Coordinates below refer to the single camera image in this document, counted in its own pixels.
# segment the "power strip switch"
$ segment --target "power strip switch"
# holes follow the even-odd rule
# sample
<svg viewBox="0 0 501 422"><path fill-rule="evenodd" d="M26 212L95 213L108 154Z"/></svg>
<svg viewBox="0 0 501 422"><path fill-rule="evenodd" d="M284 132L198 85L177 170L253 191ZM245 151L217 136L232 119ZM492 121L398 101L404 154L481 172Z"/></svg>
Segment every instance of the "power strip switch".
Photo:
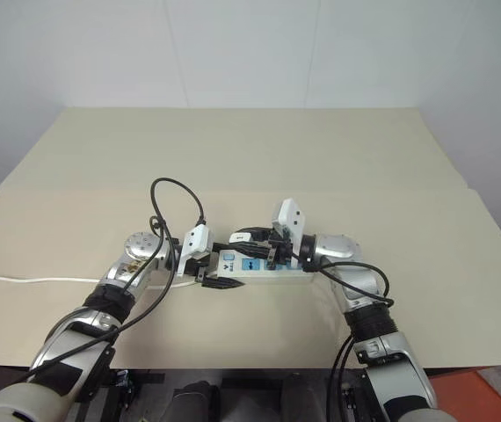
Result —
<svg viewBox="0 0 501 422"><path fill-rule="evenodd" d="M292 268L289 262L269 270L265 259L251 258L233 250L220 251L217 262L218 277L229 277L246 284L303 284L311 282L313 275L301 268Z"/></svg>

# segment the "power cord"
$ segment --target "power cord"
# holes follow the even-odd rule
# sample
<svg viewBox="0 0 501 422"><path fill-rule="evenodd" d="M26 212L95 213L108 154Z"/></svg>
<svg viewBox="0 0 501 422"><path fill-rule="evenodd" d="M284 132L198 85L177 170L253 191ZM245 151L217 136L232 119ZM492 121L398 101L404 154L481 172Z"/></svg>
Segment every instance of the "power cord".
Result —
<svg viewBox="0 0 501 422"><path fill-rule="evenodd" d="M268 259L270 248L267 246L260 246L254 242L234 242L232 244L220 244L215 242L213 252L224 250L233 250L250 258Z"/></svg>
<svg viewBox="0 0 501 422"><path fill-rule="evenodd" d="M292 254L294 258L296 258L300 263L301 259L299 256ZM343 281L339 279L334 274L331 274L327 271L328 268L333 268L336 266L354 266L358 268L366 268L368 270L375 271L378 273L383 280L383 283L385 285L385 288L383 290L383 295L374 295L372 293L367 292L366 290L363 290L359 287L355 287L350 283L347 283L346 281ZM371 299L374 299L376 301L381 301L384 302L388 308L392 307L395 301L393 299L389 299L387 295L389 294L389 278L388 276L382 271L382 269L378 268L377 266L373 266L371 264L367 264L365 262L356 262L356 261L338 261L338 262L331 262L328 264L321 265L317 268L317 271L324 275L325 277L329 278L330 280L334 281L335 283L350 288L351 290L360 293L361 295L365 295ZM346 421L346 415L345 415L345 408L342 403L342 380L345 372L345 366L346 362L348 361L348 357L352 351L352 347L354 346L354 338L352 337L352 334L348 336L348 338L345 340L345 342L341 345L340 349L338 350L337 357L335 358L335 361L332 365L332 369L330 370L330 375L329 375L329 380L327 382L327 397L326 397L326 402L325 402L325 419L326 422L330 422L330 415L331 415L331 407L330 407L330 400L332 397L332 383L335 377L335 373L337 371L338 363L340 362L340 368L338 370L338 378L337 378L337 394L338 394L338 413L340 415L340 419L342 422ZM342 361L340 361L340 358L342 354L345 354L344 358Z"/></svg>
<svg viewBox="0 0 501 422"><path fill-rule="evenodd" d="M87 343L84 343L83 345L80 345L79 347L75 347L74 349L71 349L66 353L62 353L59 356L42 363L38 367L26 372L24 375L19 377L14 383L24 382L28 378L30 378L31 376L34 376L41 371L44 371L44 370L49 369L51 367L54 367L57 363L61 362L62 360L65 360L65 359L69 358L70 356L73 356L77 353L80 353L83 350L88 349L89 347L97 345L98 343L101 343L101 342L107 341L107 340L114 341L118 334L127 330L131 326L139 323L144 317L146 317L148 314L150 314L158 306L158 304L161 303L161 301L164 299L164 297L166 296L166 294L169 292L169 290L171 288L172 281L174 280L175 268L177 266L177 257L176 257L176 254L174 253L174 243L172 242L171 233L169 231L169 228L166 225L166 221L164 220L163 215L161 214L161 212L159 210L159 207L156 204L155 188L156 188L156 185L160 182L170 182L174 185L183 187L187 192L189 192L189 194L191 194L192 197L196 200L196 203L198 204L198 208L200 210L200 216L198 219L198 223L196 225L198 225L199 223L205 223L206 221L204 219L203 207L201 206L200 200L196 197L195 193L193 193L192 190L190 190L186 185L184 185L184 184L182 184L182 183L180 183L177 180L174 180L172 178L157 178L156 180L153 181L153 183L151 184L151 188L150 188L151 203L153 204L153 208L155 209L156 220L158 221L159 228L163 230L163 233L166 236L166 240L169 242L169 246L170 246L170 250L171 250L171 269L169 271L169 278L168 278L166 284L164 285L163 292L151 303L151 305L147 309L145 309L139 316L132 319L130 322L123 324L120 328L110 330L109 332L107 332L106 334L103 334L102 336L100 336L98 338L95 338Z"/></svg>
<svg viewBox="0 0 501 422"><path fill-rule="evenodd" d="M139 276L139 274L142 273L142 271L147 268L147 266L151 263L151 261L153 259L155 259L156 257L156 254L159 253L159 251L161 250L161 248L163 247L163 226L161 226L159 228L159 243L158 245L156 246L156 249L155 251L151 254L151 256L142 264L142 266L140 266L139 268L137 268L137 271L135 271L134 275L132 275L129 280L127 281L127 283L124 285L124 287L121 289L120 293L122 295L124 295L127 290L129 289L129 287L132 285L132 283L135 281L135 279ZM171 251L171 255L174 255L174 249L170 249Z"/></svg>
<svg viewBox="0 0 501 422"><path fill-rule="evenodd" d="M349 337L351 340L350 343L348 343L348 347L346 347L346 352L345 352L345 357L342 359L342 362L340 363L340 369L338 370L338 380L337 380L337 393L338 393L338 413L340 415L340 420L341 422L346 422L346 415L345 415L345 405L342 403L342 379L345 374L345 366L346 366L346 361L348 360L348 356L350 355L350 351L352 350L352 347L354 346L354 338L352 336Z"/></svg>
<svg viewBox="0 0 501 422"><path fill-rule="evenodd" d="M40 278L34 278L34 279L20 279L17 277L4 277L0 275L0 281L7 281L9 283L15 283L15 284L34 284L34 283L46 283L46 282L52 282L52 281L70 281L70 282L75 282L75 283L90 283L90 284L96 284L99 283L99 279L81 279L77 277L40 277ZM178 288L178 287L187 287L187 286L193 286L196 284L195 281L185 281L182 283L174 283L171 288ZM148 286L148 290L163 290L164 286Z"/></svg>
<svg viewBox="0 0 501 422"><path fill-rule="evenodd" d="M342 357L343 351L346 349L346 346L352 340L352 335L348 336L348 338L344 341L344 343L340 346L338 350L337 357L335 358L335 362L332 364L332 369L330 370L329 380L327 381L327 398L325 401L325 419L326 422L330 422L331 408L330 401L332 397L332 380L335 377L335 373L337 372L338 363L340 362L340 358Z"/></svg>

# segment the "orange floor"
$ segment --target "orange floor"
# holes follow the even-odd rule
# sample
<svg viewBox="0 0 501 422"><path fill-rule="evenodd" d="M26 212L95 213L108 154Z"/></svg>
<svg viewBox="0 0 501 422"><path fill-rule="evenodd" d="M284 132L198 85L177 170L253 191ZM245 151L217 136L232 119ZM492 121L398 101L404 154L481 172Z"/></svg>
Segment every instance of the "orange floor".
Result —
<svg viewBox="0 0 501 422"><path fill-rule="evenodd" d="M439 408L459 422L500 422L501 396L477 372L431 379Z"/></svg>

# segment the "robotic arm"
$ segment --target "robotic arm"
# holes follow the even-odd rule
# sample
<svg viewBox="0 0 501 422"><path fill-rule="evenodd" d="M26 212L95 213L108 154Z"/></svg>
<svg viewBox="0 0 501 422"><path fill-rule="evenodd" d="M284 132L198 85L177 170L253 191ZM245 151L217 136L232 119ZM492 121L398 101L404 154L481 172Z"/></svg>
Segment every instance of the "robotic arm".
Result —
<svg viewBox="0 0 501 422"><path fill-rule="evenodd" d="M293 268L301 265L305 272L326 269L337 280L345 280L348 287L333 282L331 288L351 328L353 350L359 362L367 365L363 377L369 380L379 407L369 420L453 420L435 410L437 403L432 386L406 338L391 319L388 304L381 297L372 272L339 265L361 261L358 244L346 236L304 235L305 216L291 199L284 200L275 210L272 226L273 229L250 228L261 242L267 238L268 247L255 245L253 235L244 232L235 233L229 239L230 245L247 255L257 253L269 269L289 263ZM162 240L151 233L136 233L128 238L124 253L83 306L65 316L49 332L33 360L29 376L0 391L0 421L59 421L65 418L74 402L92 398L112 361L117 330L147 287L152 271L166 268L176 271L178 276L196 275L204 286L209 254L216 251L213 236L205 224L199 221L186 233L181 251L171 248L171 240ZM243 284L233 284L233 281L228 283L228 279L218 278L212 286L225 288ZM102 337L103 341L86 347ZM80 346L84 350L71 353ZM59 360L65 353L70 353L66 359L55 362L55 358ZM425 415L418 418L418 412Z"/></svg>
<svg viewBox="0 0 501 422"><path fill-rule="evenodd" d="M284 200L272 217L275 236L281 240L274 242L277 251L271 255L288 259L291 254L292 264L299 259L305 272L319 271L338 262L362 262L360 247L352 239L344 235L303 235L304 224L305 217L295 201ZM454 420L436 410L436 396L425 371L389 315L387 303L375 298L382 292L373 272L336 265L327 270L356 288L331 283L351 330L353 350L358 361L367 365L363 377L369 380L368 387L379 405L379 414L370 415L374 419L367 420Z"/></svg>
<svg viewBox="0 0 501 422"><path fill-rule="evenodd" d="M83 306L65 316L49 332L31 369L121 327L147 287L150 273L164 269L169 262L170 246L163 242L154 259L147 263L160 240L152 233L135 233L128 238L123 255ZM128 283L144 264L147 264L145 268ZM88 401L98 391L112 361L113 343L117 337L118 334L40 371L25 382L2 389L0 421L55 422L65 419L74 402Z"/></svg>

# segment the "metal arm segment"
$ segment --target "metal arm segment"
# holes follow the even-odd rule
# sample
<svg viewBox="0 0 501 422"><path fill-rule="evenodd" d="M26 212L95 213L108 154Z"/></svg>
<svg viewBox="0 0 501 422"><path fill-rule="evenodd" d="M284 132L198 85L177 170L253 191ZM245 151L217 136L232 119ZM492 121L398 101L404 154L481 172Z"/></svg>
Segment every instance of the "metal arm segment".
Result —
<svg viewBox="0 0 501 422"><path fill-rule="evenodd" d="M156 251L159 237L135 233L123 255L100 280L81 308L75 309L48 334L31 368L119 328L149 283L153 270L167 262L169 244L161 249L126 291L124 286ZM104 380L114 355L113 341L103 341L0 391L0 421L64 420L74 402L91 399Z"/></svg>
<svg viewBox="0 0 501 422"><path fill-rule="evenodd" d="M294 200L284 200L274 215L274 229L293 243L292 259L299 254L305 271L318 271L322 265L338 261L362 261L359 245L349 237L303 235L305 217ZM334 266L327 271L369 294L382 295L369 269ZM367 364L366 375L384 418L395 421L416 409L436 409L432 385L407 339L391 319L387 304L334 281L331 288L351 328L358 361Z"/></svg>

